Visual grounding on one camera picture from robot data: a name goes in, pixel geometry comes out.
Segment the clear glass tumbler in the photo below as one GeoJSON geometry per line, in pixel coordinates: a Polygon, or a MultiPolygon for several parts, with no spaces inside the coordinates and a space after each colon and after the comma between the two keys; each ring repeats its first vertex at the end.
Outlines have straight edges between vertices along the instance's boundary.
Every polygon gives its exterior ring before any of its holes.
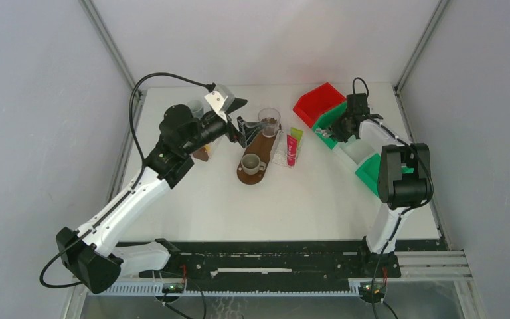
{"type": "Polygon", "coordinates": [[[280,128],[280,113],[275,108],[264,108],[258,113],[258,119],[264,124],[261,130],[263,136],[274,137],[280,128]]]}

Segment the grey ceramic cup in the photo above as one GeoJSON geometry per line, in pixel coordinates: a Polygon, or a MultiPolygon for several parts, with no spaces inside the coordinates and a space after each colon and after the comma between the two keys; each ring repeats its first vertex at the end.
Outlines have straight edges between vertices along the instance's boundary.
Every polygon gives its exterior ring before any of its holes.
{"type": "Polygon", "coordinates": [[[242,171],[247,175],[256,175],[266,170],[266,163],[257,154],[245,154],[240,161],[242,171]]]}

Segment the clear textured acrylic holder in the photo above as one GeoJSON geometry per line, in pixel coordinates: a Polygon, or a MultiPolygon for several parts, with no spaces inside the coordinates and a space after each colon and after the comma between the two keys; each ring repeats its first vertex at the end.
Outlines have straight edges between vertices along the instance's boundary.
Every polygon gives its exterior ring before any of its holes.
{"type": "MultiPolygon", "coordinates": [[[[276,135],[276,140],[274,142],[273,148],[272,148],[272,163],[277,165],[282,165],[284,167],[289,167],[287,165],[287,155],[286,155],[286,148],[287,148],[287,142],[286,142],[286,136],[290,135],[290,131],[284,132],[283,130],[279,130],[276,135]]],[[[302,147],[303,138],[301,140],[301,144],[297,146],[297,158],[296,163],[298,162],[298,157],[301,154],[301,147],[302,147]]]]}

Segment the red toothpaste tube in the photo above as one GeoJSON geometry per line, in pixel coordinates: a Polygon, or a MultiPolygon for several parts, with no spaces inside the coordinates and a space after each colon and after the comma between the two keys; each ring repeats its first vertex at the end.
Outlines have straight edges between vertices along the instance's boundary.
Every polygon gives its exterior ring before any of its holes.
{"type": "Polygon", "coordinates": [[[293,167],[296,164],[296,158],[297,158],[297,152],[298,152],[298,140],[291,135],[287,135],[286,142],[287,142],[287,148],[286,148],[287,165],[289,167],[293,167]]]}

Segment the green toothpaste tube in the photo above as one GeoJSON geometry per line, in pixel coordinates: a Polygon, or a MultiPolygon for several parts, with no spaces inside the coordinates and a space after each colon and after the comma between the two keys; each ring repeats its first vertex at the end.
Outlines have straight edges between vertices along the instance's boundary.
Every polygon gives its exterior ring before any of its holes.
{"type": "Polygon", "coordinates": [[[290,136],[297,141],[297,145],[301,144],[301,140],[303,138],[303,130],[300,130],[295,127],[291,127],[290,129],[290,136]]]}

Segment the green bin with toothpaste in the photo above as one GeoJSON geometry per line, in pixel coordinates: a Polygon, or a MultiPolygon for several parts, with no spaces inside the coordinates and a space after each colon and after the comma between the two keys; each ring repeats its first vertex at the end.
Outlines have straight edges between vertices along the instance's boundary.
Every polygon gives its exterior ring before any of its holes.
{"type": "Polygon", "coordinates": [[[355,175],[379,198],[378,178],[381,155],[373,153],[355,171],[355,175]]]}

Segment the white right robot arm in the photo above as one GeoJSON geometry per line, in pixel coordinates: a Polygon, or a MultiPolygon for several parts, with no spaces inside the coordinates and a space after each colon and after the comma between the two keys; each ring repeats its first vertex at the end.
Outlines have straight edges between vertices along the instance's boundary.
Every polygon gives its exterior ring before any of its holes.
{"type": "Polygon", "coordinates": [[[382,205],[365,236],[368,251],[357,258],[360,273],[375,276],[384,266],[380,255],[393,252],[408,215],[433,197],[430,150],[426,144],[408,142],[388,128],[382,116],[371,113],[365,93],[348,95],[346,109],[328,130],[336,142],[363,140],[380,155],[377,192],[382,205]]]}

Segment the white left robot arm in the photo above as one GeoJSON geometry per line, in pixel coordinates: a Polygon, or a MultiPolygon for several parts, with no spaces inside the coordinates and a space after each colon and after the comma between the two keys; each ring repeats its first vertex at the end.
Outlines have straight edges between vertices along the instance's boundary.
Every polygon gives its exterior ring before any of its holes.
{"type": "Polygon", "coordinates": [[[202,118],[194,117],[184,104],[169,107],[159,124],[158,142],[125,189],[77,229],[64,227],[57,233],[58,253],[41,270],[40,285],[51,289],[72,286],[45,281],[46,271],[57,259],[77,278],[76,285],[82,284],[94,294],[104,292],[120,277],[148,270],[175,276],[180,271],[181,259],[174,255],[178,250],[169,242],[154,240],[120,247],[119,239],[154,201],[185,177],[194,165],[192,153],[221,136],[243,148],[251,144],[262,124],[246,122],[242,117],[233,123],[229,117],[247,103],[243,98],[235,98],[202,118]]]}

